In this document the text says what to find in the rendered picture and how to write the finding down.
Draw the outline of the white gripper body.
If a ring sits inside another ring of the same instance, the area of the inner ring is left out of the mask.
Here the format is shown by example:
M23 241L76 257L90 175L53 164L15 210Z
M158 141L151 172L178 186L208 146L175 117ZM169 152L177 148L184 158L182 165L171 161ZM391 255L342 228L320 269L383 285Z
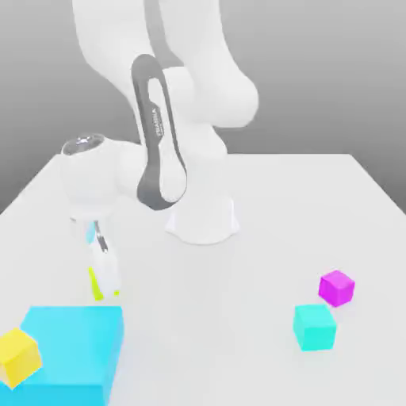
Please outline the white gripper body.
M120 273L116 253L112 248L103 251L98 243L90 245L92 264L89 267L94 297L113 297L120 291Z

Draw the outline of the small yellow cube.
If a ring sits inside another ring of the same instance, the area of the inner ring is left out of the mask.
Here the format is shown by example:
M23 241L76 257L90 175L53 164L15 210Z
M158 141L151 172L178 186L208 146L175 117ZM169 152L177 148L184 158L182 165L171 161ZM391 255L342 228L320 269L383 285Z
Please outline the small yellow cube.
M0 381L9 389L42 367L37 342L19 327L0 336Z

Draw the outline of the small turquoise cube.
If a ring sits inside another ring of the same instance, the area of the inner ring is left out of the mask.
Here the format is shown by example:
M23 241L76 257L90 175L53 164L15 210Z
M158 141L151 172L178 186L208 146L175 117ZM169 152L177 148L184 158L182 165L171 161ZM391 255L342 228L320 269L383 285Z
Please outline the small turquoise cube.
M337 324L325 304L303 304L294 309L293 332L302 351L330 350Z

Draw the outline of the small magenta cube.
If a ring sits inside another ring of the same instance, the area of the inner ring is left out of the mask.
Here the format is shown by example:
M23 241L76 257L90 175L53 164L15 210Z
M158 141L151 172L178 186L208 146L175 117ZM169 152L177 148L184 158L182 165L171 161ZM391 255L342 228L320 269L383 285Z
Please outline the small magenta cube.
M339 307L350 302L354 296L355 281L340 270L320 278L318 294L329 305Z

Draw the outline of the large cyan box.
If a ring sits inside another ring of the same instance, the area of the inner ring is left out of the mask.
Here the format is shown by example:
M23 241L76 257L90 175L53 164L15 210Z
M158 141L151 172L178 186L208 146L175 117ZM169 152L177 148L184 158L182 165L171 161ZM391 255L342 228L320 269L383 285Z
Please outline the large cyan box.
M120 306L33 306L21 330L37 343L42 367L9 389L0 406L109 406L124 337Z

